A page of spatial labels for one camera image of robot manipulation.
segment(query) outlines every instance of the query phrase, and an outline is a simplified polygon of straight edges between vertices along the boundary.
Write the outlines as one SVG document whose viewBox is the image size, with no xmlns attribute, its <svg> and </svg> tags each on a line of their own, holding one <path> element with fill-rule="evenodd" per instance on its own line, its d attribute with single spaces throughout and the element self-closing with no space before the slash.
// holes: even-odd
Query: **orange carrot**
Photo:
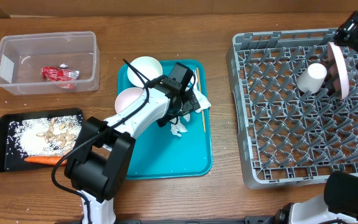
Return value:
<svg viewBox="0 0 358 224">
<path fill-rule="evenodd" d="M 25 158 L 26 162 L 35 162 L 46 165 L 56 165 L 56 163 L 61 159 L 61 156 L 30 156 Z"/>
</svg>

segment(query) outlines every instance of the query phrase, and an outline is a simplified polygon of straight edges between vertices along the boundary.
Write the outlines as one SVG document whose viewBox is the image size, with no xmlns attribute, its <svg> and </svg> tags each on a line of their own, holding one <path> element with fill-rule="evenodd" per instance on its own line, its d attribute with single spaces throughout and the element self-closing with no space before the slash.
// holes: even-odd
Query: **dish rack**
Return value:
<svg viewBox="0 0 358 224">
<path fill-rule="evenodd" d="M 244 183 L 251 189 L 326 182 L 340 170 L 358 175 L 358 53 L 341 47 L 349 96 L 302 93 L 296 79 L 328 64 L 336 29 L 236 34 L 226 60 L 238 122 Z"/>
</svg>

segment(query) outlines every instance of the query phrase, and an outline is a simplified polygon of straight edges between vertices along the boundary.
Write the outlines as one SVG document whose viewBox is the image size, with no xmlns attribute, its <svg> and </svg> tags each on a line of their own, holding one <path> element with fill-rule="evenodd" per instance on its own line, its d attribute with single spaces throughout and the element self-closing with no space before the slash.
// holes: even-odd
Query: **tray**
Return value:
<svg viewBox="0 0 358 224">
<path fill-rule="evenodd" d="M 328 63 L 336 29 L 243 33 L 226 55 L 244 183 L 252 189 L 326 182 L 358 173 L 358 53 L 342 47 L 349 96 L 304 94 L 296 79 Z"/>
<path fill-rule="evenodd" d="M 44 164 L 25 162 L 24 158 L 20 157 L 20 152 L 14 145 L 14 138 L 7 138 L 9 134 L 9 123 L 11 121 L 21 122 L 27 119 L 56 118 L 69 115 L 77 115 L 78 121 L 80 124 L 82 124 L 83 113 L 79 108 L 5 114 L 2 116 L 0 118 L 0 172 L 31 170 L 48 167 L 48 165 Z"/>
<path fill-rule="evenodd" d="M 163 74 L 169 75 L 176 62 L 190 69 L 198 67 L 201 90 L 207 96 L 205 71 L 196 60 L 160 61 Z M 118 91 L 134 87 L 127 78 L 127 65 L 119 70 Z M 205 128 L 201 113 L 192 113 L 190 122 L 181 122 L 188 130 L 181 137 L 174 136 L 170 124 L 160 128 L 154 122 L 136 140 L 134 153 L 129 165 L 127 179 L 158 179 L 169 177 L 190 177 L 205 175 L 212 168 L 211 129 L 209 111 L 204 110 Z"/>
</svg>

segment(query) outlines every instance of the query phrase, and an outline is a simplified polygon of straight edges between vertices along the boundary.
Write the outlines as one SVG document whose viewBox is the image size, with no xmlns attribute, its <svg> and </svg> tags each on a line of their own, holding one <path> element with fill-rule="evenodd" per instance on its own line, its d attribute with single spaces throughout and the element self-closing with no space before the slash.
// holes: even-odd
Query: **white cylinder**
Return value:
<svg viewBox="0 0 358 224">
<path fill-rule="evenodd" d="M 316 93 L 324 82 L 327 75 L 327 68 L 320 63 L 313 63 L 309 65 L 302 75 L 296 80 L 298 88 L 302 92 L 310 90 Z"/>
</svg>

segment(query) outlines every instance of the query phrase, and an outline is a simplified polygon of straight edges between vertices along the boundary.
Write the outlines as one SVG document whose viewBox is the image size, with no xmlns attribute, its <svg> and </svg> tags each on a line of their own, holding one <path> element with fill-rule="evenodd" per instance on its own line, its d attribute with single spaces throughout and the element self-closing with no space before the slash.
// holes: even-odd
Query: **chopstick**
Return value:
<svg viewBox="0 0 358 224">
<path fill-rule="evenodd" d="M 197 73 L 197 79 L 198 79 L 198 90 L 201 92 L 200 71 L 198 70 L 198 68 L 196 68 L 196 73 Z M 205 133 L 206 129 L 205 129 L 204 110 L 201 111 L 201 115 L 203 115 L 203 126 L 204 126 L 204 133 Z"/>
</svg>

